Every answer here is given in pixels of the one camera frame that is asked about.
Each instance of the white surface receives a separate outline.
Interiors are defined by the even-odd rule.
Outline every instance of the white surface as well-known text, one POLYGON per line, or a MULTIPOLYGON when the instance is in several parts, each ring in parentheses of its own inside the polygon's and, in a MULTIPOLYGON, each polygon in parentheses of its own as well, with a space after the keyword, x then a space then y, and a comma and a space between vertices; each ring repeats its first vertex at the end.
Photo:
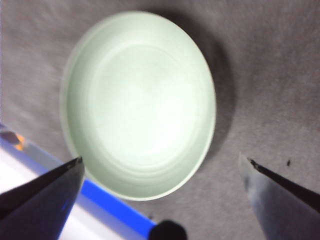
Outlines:
MULTIPOLYGON (((0 148, 0 193, 36 178, 37 174, 0 148)), ((118 234, 75 204, 60 240, 123 240, 118 234)))

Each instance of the blue strip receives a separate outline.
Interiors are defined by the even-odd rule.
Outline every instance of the blue strip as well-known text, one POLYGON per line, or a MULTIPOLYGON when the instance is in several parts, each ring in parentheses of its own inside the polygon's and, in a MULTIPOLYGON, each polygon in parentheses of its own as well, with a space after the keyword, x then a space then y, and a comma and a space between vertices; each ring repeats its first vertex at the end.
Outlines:
MULTIPOLYGON (((3 147, 9 154, 14 156, 35 173, 42 175, 48 172, 48 169, 30 158, 23 151, 17 150, 3 138, 0 140, 1 147, 3 147)), ((148 238, 150 230, 156 225, 153 221, 143 216, 138 211, 109 194, 103 188, 99 187, 97 184, 88 179, 84 181, 80 194, 90 199, 107 213, 114 216, 116 219, 146 239, 148 238)))
POLYGON ((85 180, 81 193, 105 211, 147 238, 155 223, 129 207, 90 180, 85 180))

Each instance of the gray carpet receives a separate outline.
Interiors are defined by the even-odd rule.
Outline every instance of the gray carpet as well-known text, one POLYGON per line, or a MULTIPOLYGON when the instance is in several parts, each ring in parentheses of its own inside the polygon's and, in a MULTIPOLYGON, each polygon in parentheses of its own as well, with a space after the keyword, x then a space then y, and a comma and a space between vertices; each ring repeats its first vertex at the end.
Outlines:
POLYGON ((214 139, 182 188, 128 202, 143 214, 181 223, 191 240, 264 239, 238 171, 240 151, 320 192, 319 1, 1 2, 1 121, 64 161, 70 154, 59 120, 60 80, 89 27, 119 11, 145 10, 198 44, 217 93, 214 139))

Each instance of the bowl rim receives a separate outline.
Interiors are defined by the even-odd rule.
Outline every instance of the bowl rim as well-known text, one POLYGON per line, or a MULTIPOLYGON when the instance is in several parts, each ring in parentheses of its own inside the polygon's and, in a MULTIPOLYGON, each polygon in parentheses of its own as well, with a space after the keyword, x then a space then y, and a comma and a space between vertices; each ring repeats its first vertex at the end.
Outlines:
POLYGON ((131 200, 131 201, 149 201, 149 200, 155 200, 155 199, 159 199, 162 197, 165 197, 173 192, 175 192, 176 190, 178 190, 179 188, 181 188, 187 181, 190 180, 190 178, 196 173, 196 171, 199 169, 200 165, 202 164, 202 162, 204 161, 210 145, 213 141, 213 137, 214 137, 214 131, 215 131, 215 127, 216 127, 216 121, 217 121, 217 98, 216 98, 216 91, 215 91, 215 85, 214 85, 214 79, 211 73, 211 70, 209 68, 209 65, 207 63, 207 60, 205 59, 202 51, 199 49, 198 45, 194 42, 194 40, 178 25, 176 25, 174 22, 170 21, 169 19, 160 16, 158 14, 152 13, 152 12, 147 12, 147 11, 137 11, 137 10, 133 10, 133 11, 122 11, 116 14, 112 14, 110 16, 107 16, 105 18, 103 18, 102 20, 100 20, 99 22, 97 22, 95 25, 93 25, 92 27, 90 27, 85 33, 84 35, 82 35, 80 37, 80 40, 78 40, 78 42, 76 43, 75 47, 72 49, 71 54, 68 57, 68 60, 66 62, 66 65, 64 67, 63 70, 63 74, 62 74, 62 78, 61 78, 61 83, 60 83, 60 92, 59 92, 59 118, 60 118, 60 123, 61 123, 61 128, 62 128, 62 133, 63 133, 63 137, 65 139, 67 148, 69 149, 72 157, 76 158, 78 157, 78 153, 76 150, 76 147, 74 145, 74 142, 72 140, 71 134, 70 134, 70 128, 69 128, 69 124, 68 124, 68 114, 67 114, 67 95, 68 95, 68 85, 69 85, 69 79, 70 79, 70 74, 72 72, 72 69, 74 68, 74 65, 77 62, 77 59, 80 55, 80 53, 82 52, 82 50, 86 47, 87 43, 91 40, 91 38, 98 33, 101 29, 103 29, 105 27, 105 25, 109 24, 109 22, 114 19, 114 18, 118 18, 120 16, 125 16, 125 15, 134 15, 134 14, 138 14, 138 15, 149 15, 149 16, 154 16, 157 18, 162 18, 165 21, 170 22, 171 24, 175 25, 175 27, 177 29, 179 29, 179 31, 183 31, 193 42, 193 45, 195 48, 197 48, 200 53, 201 53, 201 57, 203 58, 204 62, 205 62, 205 68, 207 68, 207 72, 210 76, 211 79, 211 87, 212 87, 212 95, 213 95, 213 99, 214 99, 214 103, 213 103, 213 111, 212 111, 212 120, 211 120, 211 124, 210 124, 210 129, 209 129, 209 134, 207 137, 207 140, 205 142, 205 146, 203 147, 202 153, 200 155, 200 157, 198 158, 196 164, 193 166, 192 170, 188 173, 188 175, 182 180, 180 181, 177 185, 175 185, 174 187, 170 188, 169 190, 160 193, 160 194, 156 194, 156 195, 152 195, 152 196, 148 196, 148 197, 134 197, 134 196, 130 196, 130 195, 125 195, 125 194, 121 194, 118 193, 110 188, 108 188, 107 186, 105 186, 105 184, 101 183, 87 168, 85 168, 85 175, 90 179, 93 180, 94 182, 98 183, 99 187, 101 187, 102 189, 110 192, 111 194, 125 199, 125 200, 131 200))

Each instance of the black object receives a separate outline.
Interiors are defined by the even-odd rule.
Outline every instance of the black object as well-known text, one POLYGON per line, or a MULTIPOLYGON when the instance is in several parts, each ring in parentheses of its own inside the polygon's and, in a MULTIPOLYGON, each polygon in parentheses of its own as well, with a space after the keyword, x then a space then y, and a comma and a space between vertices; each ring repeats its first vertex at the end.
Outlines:
POLYGON ((0 239, 58 239, 81 189, 81 157, 0 195, 0 239))
POLYGON ((248 198, 268 240, 320 240, 320 195, 242 154, 248 198))
POLYGON ((187 240, 187 233, 181 225, 164 220, 151 229, 148 240, 187 240))

